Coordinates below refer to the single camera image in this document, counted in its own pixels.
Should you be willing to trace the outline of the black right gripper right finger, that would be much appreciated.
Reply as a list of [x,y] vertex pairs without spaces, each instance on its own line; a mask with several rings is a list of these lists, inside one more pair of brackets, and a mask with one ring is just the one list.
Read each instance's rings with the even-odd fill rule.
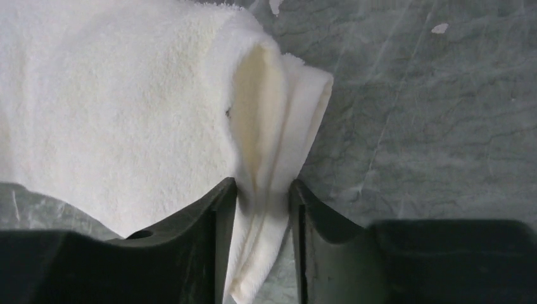
[[535,303],[536,233],[500,219],[361,227],[289,189],[300,303]]

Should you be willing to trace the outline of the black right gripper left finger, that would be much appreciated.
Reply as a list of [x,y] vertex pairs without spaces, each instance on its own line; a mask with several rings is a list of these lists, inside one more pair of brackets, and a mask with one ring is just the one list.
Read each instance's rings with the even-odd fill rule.
[[1,233],[2,303],[222,303],[237,186],[126,239],[73,231]]

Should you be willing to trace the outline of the white towel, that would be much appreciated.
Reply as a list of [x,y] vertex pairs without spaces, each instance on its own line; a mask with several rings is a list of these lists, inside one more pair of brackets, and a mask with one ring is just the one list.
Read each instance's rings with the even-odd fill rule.
[[253,303],[332,85],[238,6],[2,1],[1,182],[125,237],[233,177],[224,296]]

